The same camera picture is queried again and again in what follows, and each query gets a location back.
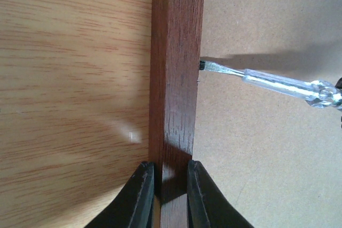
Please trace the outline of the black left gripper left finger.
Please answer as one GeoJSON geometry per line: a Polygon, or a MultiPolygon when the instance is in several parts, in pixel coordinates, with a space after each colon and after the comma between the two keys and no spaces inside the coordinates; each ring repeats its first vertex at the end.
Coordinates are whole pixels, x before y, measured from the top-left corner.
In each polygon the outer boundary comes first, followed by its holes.
{"type": "Polygon", "coordinates": [[[115,199],[88,227],[152,227],[154,163],[142,162],[115,199]]]}

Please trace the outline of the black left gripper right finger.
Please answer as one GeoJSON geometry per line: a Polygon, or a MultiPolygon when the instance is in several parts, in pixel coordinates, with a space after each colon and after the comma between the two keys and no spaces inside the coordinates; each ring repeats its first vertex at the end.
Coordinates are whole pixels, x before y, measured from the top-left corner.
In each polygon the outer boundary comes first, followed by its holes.
{"type": "Polygon", "coordinates": [[[226,200],[199,161],[188,163],[187,204],[188,227],[252,227],[226,200]]]}

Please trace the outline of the brown wooden picture frame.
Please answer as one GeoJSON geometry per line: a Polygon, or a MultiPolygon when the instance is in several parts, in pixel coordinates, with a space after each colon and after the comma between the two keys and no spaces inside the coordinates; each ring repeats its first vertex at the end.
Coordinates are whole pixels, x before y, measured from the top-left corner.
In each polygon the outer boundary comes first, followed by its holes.
{"type": "Polygon", "coordinates": [[[149,160],[154,227],[187,227],[204,0],[152,0],[149,160]]]}

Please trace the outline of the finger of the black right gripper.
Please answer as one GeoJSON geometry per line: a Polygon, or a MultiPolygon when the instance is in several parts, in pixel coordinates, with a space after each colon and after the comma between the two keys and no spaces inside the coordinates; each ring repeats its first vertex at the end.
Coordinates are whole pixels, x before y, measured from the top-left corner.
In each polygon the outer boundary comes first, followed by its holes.
{"type": "Polygon", "coordinates": [[[335,87],[337,89],[342,89],[342,77],[337,81],[335,87]]]}

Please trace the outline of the clear handle screwdriver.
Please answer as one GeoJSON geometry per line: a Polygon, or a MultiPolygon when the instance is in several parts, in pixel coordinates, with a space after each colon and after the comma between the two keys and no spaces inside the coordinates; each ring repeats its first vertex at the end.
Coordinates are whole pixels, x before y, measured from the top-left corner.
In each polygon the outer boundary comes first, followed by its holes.
{"type": "Polygon", "coordinates": [[[238,76],[245,83],[304,100],[315,108],[333,107],[341,111],[341,89],[322,80],[305,82],[251,69],[236,70],[212,61],[200,61],[200,70],[238,76]]]}

